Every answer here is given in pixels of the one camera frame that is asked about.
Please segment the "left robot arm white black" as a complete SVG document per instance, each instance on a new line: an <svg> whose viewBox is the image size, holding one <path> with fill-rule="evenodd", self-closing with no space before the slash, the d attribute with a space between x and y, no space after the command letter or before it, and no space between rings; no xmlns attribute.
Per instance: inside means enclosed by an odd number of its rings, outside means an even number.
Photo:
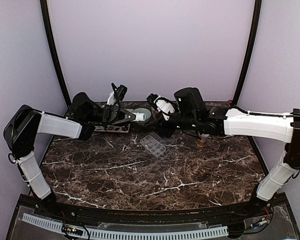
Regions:
<svg viewBox="0 0 300 240"><path fill-rule="evenodd" d="M51 187L39 167L35 156L38 135L60 136L75 140L88 140L97 126L121 126L145 120L145 115L121 106L122 94L113 91L107 102L99 106L85 92L74 96L70 106L73 118L22 105L3 131L10 150L8 160L16 164L23 181L41 201L41 210L50 218L57 218L60 206L52 199Z"/></svg>

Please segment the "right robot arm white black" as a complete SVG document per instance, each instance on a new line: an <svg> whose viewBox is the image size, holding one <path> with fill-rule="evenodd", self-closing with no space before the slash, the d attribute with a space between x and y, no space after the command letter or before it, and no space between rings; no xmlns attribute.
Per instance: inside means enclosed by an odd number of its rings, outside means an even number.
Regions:
<svg viewBox="0 0 300 240"><path fill-rule="evenodd" d="M169 138L176 130L194 131L204 141L209 136L250 136L285 143L283 153L269 174L256 188L256 198L245 205L245 213L256 217L275 192L300 171L300 109L287 113L265 113L243 110L237 106L207 109L200 91L187 87L174 93L176 102L163 96L151 100L161 115L157 132Z"/></svg>

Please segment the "clear plastic pill organizer box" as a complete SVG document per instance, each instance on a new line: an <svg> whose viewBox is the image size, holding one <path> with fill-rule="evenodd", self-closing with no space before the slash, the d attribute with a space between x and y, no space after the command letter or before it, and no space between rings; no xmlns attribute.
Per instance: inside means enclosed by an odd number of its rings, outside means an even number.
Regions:
<svg viewBox="0 0 300 240"><path fill-rule="evenodd" d="M155 132L151 132L140 140L140 144L146 151L156 158L164 156L168 149L176 142L176 138L162 138Z"/></svg>

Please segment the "large orange label pill bottle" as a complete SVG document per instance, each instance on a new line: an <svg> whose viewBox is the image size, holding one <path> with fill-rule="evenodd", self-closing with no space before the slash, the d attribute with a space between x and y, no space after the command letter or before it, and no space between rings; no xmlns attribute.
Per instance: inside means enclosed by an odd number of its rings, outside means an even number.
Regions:
<svg viewBox="0 0 300 240"><path fill-rule="evenodd" d="M206 145L206 141L207 139L209 138L209 134L200 134L198 136L198 139L197 139L197 142L196 144L199 146L199 147L204 147Z"/></svg>

